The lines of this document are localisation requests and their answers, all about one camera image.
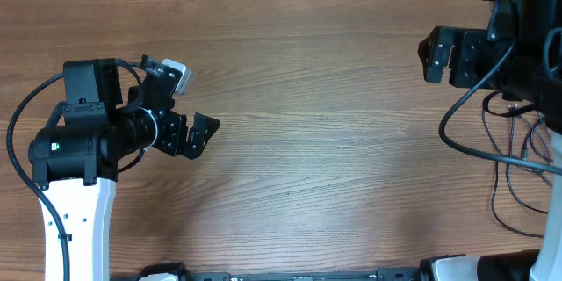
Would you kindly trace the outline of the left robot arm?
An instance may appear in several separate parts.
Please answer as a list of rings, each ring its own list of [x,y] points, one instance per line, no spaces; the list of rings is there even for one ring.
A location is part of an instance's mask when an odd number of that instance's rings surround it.
[[[47,198],[45,278],[107,280],[119,160],[148,148],[194,160],[220,121],[196,113],[189,125],[174,112],[191,71],[170,59],[68,61],[62,76],[66,98],[28,150],[32,180]]]

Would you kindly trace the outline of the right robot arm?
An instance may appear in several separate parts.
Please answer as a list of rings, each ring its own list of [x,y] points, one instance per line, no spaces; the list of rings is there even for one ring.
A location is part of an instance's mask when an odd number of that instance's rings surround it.
[[[438,134],[467,155],[553,175],[550,209],[540,249],[491,256],[452,255],[424,259],[416,280],[559,280],[561,278],[561,0],[482,0],[493,3],[485,29],[437,26],[418,46],[423,77],[449,83],[466,93],[444,114]],[[523,156],[468,148],[445,132],[453,114],[477,91],[489,89],[508,101],[525,101],[504,112],[515,119],[539,112],[552,132],[553,157],[546,163]]]

